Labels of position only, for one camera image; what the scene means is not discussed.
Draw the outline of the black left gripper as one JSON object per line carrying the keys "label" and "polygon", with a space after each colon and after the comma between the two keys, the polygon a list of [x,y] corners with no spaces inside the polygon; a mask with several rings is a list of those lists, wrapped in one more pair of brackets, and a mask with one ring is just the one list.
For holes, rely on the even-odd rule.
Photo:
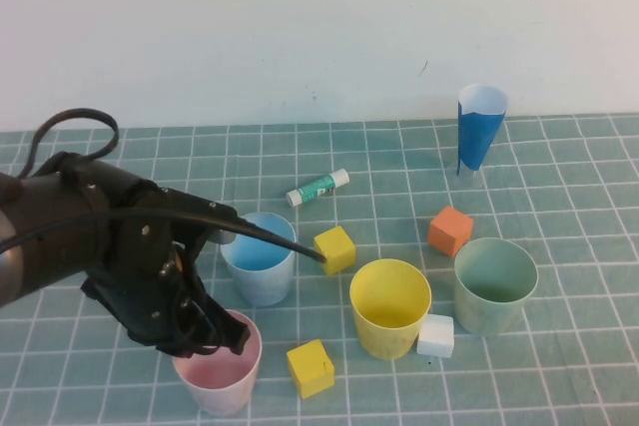
{"label": "black left gripper", "polygon": [[205,244],[203,238],[118,238],[102,263],[87,270],[82,291],[142,345],[179,358],[221,347],[241,355],[250,328],[206,292],[196,267]]}

